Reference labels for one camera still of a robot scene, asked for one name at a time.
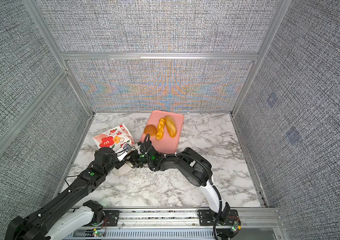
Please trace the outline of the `white floral paper bag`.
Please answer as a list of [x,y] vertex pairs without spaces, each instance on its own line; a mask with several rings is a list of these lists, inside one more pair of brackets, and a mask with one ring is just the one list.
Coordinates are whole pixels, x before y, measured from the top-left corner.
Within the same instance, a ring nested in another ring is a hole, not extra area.
[[[115,153],[118,153],[125,143],[129,143],[133,147],[132,151],[136,150],[136,141],[133,139],[132,135],[130,134],[129,130],[124,124],[116,126],[110,130],[107,130],[93,137],[93,139],[95,143],[97,144],[98,149],[103,148],[103,147],[109,147],[112,150],[114,150]],[[126,162],[124,166],[122,166],[118,170],[113,169],[111,171],[111,172],[114,172],[116,176],[121,176],[132,169],[132,167],[130,167],[130,165],[127,163],[127,158],[130,156],[131,152],[124,158],[124,161]],[[98,185],[104,182],[105,178],[108,176],[108,175],[103,175],[98,172],[95,172],[93,170],[93,164],[90,167],[90,171],[91,171],[90,173],[91,175],[97,176]]]

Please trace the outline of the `yellow twisted fake bread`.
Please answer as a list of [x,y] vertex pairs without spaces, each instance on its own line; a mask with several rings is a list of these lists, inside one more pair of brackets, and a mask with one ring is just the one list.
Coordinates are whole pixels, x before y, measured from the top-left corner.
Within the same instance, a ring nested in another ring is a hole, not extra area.
[[164,135],[164,127],[165,127],[165,118],[160,118],[159,123],[157,125],[157,133],[156,133],[156,139],[161,140]]

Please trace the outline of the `round brown fake bun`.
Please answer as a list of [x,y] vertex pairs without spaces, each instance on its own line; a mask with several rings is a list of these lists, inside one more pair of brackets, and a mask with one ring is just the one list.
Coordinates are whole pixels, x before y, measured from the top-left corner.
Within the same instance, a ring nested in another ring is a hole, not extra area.
[[147,125],[145,128],[144,128],[144,136],[146,135],[150,135],[151,137],[154,137],[156,136],[157,134],[157,128],[155,125]]

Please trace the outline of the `long orange fake bread loaf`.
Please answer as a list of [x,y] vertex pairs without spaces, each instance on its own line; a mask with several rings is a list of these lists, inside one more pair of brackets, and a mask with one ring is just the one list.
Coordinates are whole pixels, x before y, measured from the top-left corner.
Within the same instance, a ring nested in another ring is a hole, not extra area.
[[165,116],[164,120],[169,136],[175,138],[177,135],[175,120],[172,116]]

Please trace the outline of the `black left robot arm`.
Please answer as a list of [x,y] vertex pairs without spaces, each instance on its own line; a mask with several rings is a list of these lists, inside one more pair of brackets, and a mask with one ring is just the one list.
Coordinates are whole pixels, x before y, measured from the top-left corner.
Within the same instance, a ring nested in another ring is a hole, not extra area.
[[117,152],[109,147],[96,150],[95,160],[57,197],[25,218],[14,218],[8,225],[5,239],[61,240],[82,226],[102,226],[107,217],[97,201],[89,200],[71,215],[65,214],[99,187],[115,167],[122,166],[122,160],[130,151],[129,144]]

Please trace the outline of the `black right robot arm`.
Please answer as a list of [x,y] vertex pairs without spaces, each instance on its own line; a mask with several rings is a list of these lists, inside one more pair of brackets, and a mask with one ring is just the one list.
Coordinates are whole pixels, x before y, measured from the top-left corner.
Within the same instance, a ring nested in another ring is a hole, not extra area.
[[191,148],[186,148],[180,153],[163,154],[158,152],[151,141],[140,143],[139,150],[129,153],[126,160],[133,167],[148,167],[153,172],[164,172],[176,169],[193,186],[201,188],[209,204],[208,216],[218,225],[223,226],[228,220],[230,205],[225,202],[214,183],[212,165]]

